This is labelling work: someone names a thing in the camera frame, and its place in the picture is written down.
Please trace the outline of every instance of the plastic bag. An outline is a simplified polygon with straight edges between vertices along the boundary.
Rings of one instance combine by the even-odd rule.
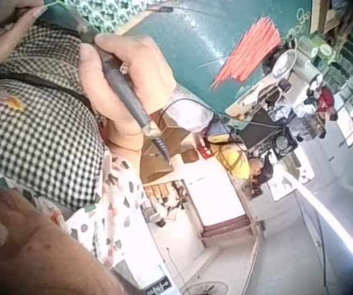
[[[200,99],[183,86],[177,84],[171,95],[171,100],[164,107],[166,109],[173,101],[189,98],[202,103]],[[200,132],[206,128],[213,118],[213,112],[195,103],[194,101],[181,100],[170,106],[166,113],[182,128],[190,132]]]

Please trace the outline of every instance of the hand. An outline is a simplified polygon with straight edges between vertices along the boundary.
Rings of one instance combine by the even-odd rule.
[[[42,0],[0,0],[0,63],[5,60],[27,34],[36,19],[47,9]],[[29,7],[11,29],[4,25],[12,22],[15,9]]]
[[[96,36],[96,44],[128,64],[133,90],[148,114],[162,108],[171,97],[176,82],[164,56],[149,37],[133,39],[114,34]],[[79,75],[92,106],[114,121],[115,127],[128,135],[141,131],[103,74],[100,57],[89,44],[80,48]]]

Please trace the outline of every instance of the red sticks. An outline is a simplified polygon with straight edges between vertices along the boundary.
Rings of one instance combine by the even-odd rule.
[[[259,63],[280,44],[280,33],[268,17],[254,23],[233,49],[210,86],[213,90],[232,77],[243,82]]]

